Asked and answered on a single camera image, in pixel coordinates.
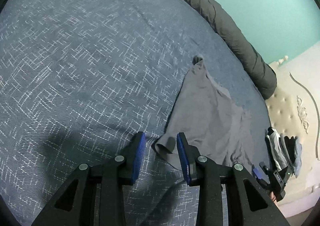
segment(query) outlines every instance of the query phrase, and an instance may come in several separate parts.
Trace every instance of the bedsheet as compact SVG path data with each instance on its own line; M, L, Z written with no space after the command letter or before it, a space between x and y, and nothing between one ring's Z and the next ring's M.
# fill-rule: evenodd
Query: bedsheet
M250 112L254 163L268 162L261 94L183 0L8 0L0 13L0 194L21 225L78 164L113 157L138 130L148 139L140 177L124 189L127 224L193 225L198 189L152 144L195 54Z

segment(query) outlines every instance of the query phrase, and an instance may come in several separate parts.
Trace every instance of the teal wall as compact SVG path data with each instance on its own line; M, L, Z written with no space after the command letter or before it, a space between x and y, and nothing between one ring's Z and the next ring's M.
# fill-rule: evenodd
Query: teal wall
M314 0L216 0L247 40L270 63L289 60L320 41L320 10Z

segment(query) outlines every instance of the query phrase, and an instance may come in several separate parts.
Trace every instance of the cream tufted headboard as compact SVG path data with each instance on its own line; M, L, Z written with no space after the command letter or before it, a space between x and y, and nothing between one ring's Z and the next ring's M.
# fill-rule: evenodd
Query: cream tufted headboard
M266 100L271 126L289 138L298 136L302 144L300 175L289 180L285 188L286 195L279 203L281 205L298 200L318 187L309 186L306 179L312 164L319 158L319 114L316 102L303 85L303 80L294 77L287 68L282 69L279 62L271 63L270 67L275 71L278 83L274 94Z

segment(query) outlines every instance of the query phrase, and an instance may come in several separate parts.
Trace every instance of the triangular cutout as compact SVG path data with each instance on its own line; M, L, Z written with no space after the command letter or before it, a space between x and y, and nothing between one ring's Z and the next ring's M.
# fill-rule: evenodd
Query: triangular cutout
M77 186L78 180L73 180L72 183L65 190L65 192L60 196L54 207L70 212L73 207L73 201L75 199Z
M262 196L259 194L259 192L255 189L255 187L251 184L251 182L248 179L244 180L244 187L247 193L249 207L251 211L255 212L268 207L265 200L262 198Z

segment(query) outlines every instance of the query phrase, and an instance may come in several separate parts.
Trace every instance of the silver screw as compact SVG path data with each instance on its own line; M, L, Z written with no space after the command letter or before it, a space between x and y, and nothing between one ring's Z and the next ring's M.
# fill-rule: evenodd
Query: silver screw
M87 168L88 168L88 165L85 164L85 163L79 165L79 169L80 169L80 170L86 170Z
M203 162L204 163L204 162L207 162L208 159L205 156L199 156L198 160L199 160L199 162Z
M243 165L241 165L241 164L235 164L235 169L238 170L238 171L242 171Z
M115 157L115 160L116 160L117 162L122 162L122 161L124 160L124 157L123 157L123 156L116 156L116 157Z

